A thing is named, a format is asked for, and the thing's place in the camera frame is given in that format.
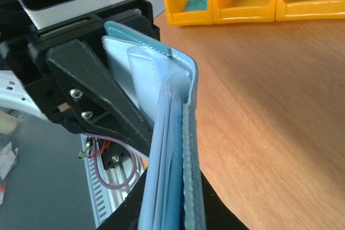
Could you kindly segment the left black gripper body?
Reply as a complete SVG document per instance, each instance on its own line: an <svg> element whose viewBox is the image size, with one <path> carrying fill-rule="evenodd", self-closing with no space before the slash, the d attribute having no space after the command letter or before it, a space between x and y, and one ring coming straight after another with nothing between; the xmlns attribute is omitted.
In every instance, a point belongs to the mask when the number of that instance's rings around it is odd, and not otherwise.
<svg viewBox="0 0 345 230"><path fill-rule="evenodd" d="M27 27L23 33L1 43L1 63L14 72L51 122L61 124L60 120L66 117L70 106L47 64L47 52L78 40L87 44L110 71L101 42L106 34L106 22L118 22L153 39L160 37L159 29L153 22L151 3L147 0L125 0L46 29Z"/></svg>

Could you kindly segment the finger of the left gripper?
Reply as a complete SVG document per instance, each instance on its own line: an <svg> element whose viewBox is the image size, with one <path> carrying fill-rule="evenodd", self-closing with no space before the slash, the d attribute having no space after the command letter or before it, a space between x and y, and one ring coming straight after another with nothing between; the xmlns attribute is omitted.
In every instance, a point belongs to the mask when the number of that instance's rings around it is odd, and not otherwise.
<svg viewBox="0 0 345 230"><path fill-rule="evenodd" d="M46 61L70 106L64 128L116 138L149 155L152 127L87 44L51 48Z"/></svg>

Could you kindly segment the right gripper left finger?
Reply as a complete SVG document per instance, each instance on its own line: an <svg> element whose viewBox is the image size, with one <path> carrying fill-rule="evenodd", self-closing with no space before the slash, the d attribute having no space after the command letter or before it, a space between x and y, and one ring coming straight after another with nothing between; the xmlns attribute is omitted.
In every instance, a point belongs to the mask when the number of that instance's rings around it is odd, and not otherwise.
<svg viewBox="0 0 345 230"><path fill-rule="evenodd" d="M122 204L96 230L137 229L147 170L141 175Z"/></svg>

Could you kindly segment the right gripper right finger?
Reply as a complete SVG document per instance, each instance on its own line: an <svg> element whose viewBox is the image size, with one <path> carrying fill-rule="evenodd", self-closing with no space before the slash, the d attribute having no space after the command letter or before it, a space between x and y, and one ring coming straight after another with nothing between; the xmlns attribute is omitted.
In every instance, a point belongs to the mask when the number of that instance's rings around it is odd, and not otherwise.
<svg viewBox="0 0 345 230"><path fill-rule="evenodd" d="M199 172L198 229L249 229L226 207L202 171Z"/></svg>

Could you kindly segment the teal card holder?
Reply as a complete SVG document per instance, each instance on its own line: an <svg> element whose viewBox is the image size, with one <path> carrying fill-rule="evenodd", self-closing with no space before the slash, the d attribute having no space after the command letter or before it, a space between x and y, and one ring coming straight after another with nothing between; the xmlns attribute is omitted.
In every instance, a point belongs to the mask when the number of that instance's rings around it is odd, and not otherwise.
<svg viewBox="0 0 345 230"><path fill-rule="evenodd" d="M102 43L120 85L153 123L138 229L205 229L199 168L198 68L187 54L116 22Z"/></svg>

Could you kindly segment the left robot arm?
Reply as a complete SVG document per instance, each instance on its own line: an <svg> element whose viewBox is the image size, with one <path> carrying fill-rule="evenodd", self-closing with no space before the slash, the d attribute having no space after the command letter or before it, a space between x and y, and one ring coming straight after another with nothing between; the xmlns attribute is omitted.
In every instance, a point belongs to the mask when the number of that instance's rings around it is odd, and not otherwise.
<svg viewBox="0 0 345 230"><path fill-rule="evenodd" d="M121 140L143 155L152 127L114 80L101 39L105 22L159 39L147 0L125 0L1 38L1 106L62 125L74 134Z"/></svg>

